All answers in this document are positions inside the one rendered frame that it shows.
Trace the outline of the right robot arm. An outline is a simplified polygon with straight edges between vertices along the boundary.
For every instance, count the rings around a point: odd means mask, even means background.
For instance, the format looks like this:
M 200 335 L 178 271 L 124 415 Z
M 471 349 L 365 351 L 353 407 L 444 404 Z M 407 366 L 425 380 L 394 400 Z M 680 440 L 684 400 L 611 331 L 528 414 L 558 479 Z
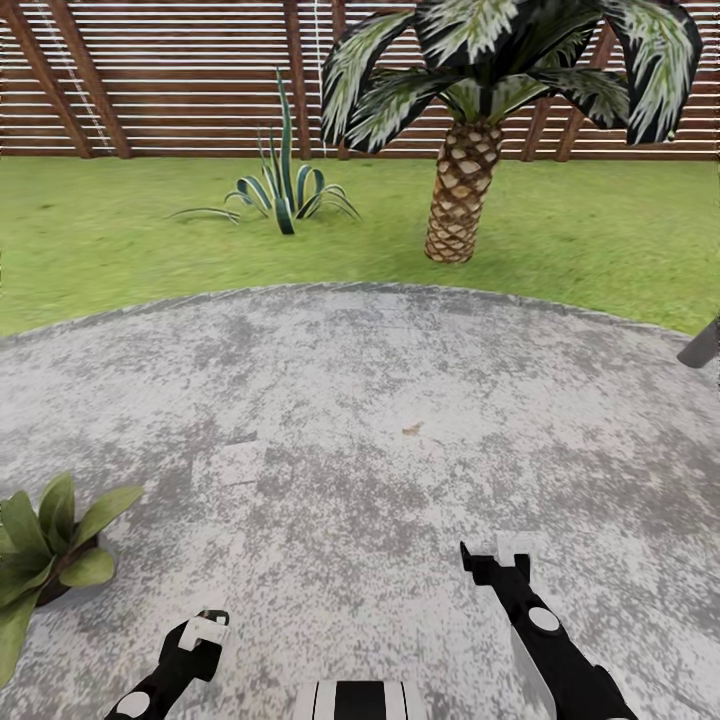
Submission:
M 534 537 L 497 539 L 497 554 L 473 555 L 462 542 L 465 571 L 491 585 L 511 620 L 513 651 L 551 720 L 639 720 L 602 665 L 591 665 L 559 618 L 533 593 L 529 553 Z

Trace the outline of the insectifuge atomizer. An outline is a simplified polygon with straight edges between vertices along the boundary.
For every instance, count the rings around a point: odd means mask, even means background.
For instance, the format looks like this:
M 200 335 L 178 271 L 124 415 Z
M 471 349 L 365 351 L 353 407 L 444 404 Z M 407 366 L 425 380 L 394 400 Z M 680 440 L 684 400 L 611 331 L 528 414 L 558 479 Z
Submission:
M 230 615 L 227 611 L 210 610 L 207 617 L 211 619 L 211 621 L 216 621 L 217 623 L 221 623 L 221 625 L 229 626 Z

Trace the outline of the robot trunk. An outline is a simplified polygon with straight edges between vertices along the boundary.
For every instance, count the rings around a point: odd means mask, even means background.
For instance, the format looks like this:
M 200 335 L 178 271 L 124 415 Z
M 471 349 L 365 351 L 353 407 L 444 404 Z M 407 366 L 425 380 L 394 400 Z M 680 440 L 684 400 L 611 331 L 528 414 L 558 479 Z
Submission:
M 411 681 L 305 681 L 293 720 L 427 720 Z

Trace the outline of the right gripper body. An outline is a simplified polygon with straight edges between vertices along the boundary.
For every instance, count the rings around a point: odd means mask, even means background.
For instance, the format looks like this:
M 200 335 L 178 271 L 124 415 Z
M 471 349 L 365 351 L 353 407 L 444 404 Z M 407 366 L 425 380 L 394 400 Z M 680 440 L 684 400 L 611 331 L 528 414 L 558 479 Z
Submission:
M 525 553 L 515 553 L 515 565 L 501 567 L 493 555 L 473 555 L 472 572 L 475 585 L 491 585 L 495 590 L 497 599 L 500 600 L 500 592 L 510 582 L 522 582 L 531 591 L 530 586 L 530 559 Z

